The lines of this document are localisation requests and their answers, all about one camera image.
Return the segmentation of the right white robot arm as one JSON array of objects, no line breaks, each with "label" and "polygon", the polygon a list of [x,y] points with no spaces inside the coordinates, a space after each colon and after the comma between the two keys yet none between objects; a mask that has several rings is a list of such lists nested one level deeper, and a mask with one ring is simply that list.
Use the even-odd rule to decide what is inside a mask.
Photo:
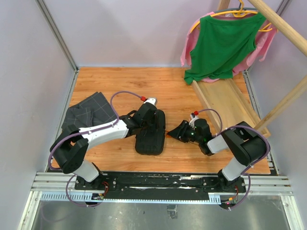
[{"label": "right white robot arm", "polygon": [[231,161],[218,172],[217,182],[212,187],[227,192],[234,187],[238,179],[255,163],[270,152],[267,139],[248,123],[240,122],[213,136],[208,122],[194,112],[191,120],[183,120],[167,135],[183,143],[196,143],[204,155],[212,156],[223,150],[233,154]]}]

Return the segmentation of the black plastic tool case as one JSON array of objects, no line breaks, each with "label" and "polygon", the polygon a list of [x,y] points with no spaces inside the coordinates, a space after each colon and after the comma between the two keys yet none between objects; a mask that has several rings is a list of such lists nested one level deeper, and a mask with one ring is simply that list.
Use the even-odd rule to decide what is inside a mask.
[{"label": "black plastic tool case", "polygon": [[165,113],[157,110],[153,124],[136,135],[136,152],[141,155],[160,155],[164,149],[165,127]]}]

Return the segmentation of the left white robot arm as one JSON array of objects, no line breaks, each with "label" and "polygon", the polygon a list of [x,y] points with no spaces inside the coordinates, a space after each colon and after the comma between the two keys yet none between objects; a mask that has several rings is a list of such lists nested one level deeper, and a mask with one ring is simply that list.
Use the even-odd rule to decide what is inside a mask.
[{"label": "left white robot arm", "polygon": [[91,189],[102,186],[103,178],[93,163],[85,159],[88,150],[100,144],[139,134],[153,122],[157,99],[143,98],[143,104],[132,115],[117,116],[116,120],[92,127],[70,125],[54,142],[51,154],[64,174],[75,174],[86,181]]}]

